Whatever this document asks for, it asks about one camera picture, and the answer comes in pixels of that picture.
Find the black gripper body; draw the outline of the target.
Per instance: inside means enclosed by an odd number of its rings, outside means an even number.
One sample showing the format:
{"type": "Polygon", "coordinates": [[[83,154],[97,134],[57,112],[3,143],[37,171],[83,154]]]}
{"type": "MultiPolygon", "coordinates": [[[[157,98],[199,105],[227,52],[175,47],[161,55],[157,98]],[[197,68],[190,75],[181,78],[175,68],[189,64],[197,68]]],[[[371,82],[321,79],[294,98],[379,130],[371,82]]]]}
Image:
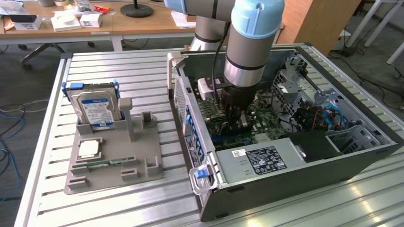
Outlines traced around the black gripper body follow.
{"type": "Polygon", "coordinates": [[[226,111],[246,111],[257,96],[257,87],[230,86],[223,89],[222,103],[226,111]]]}

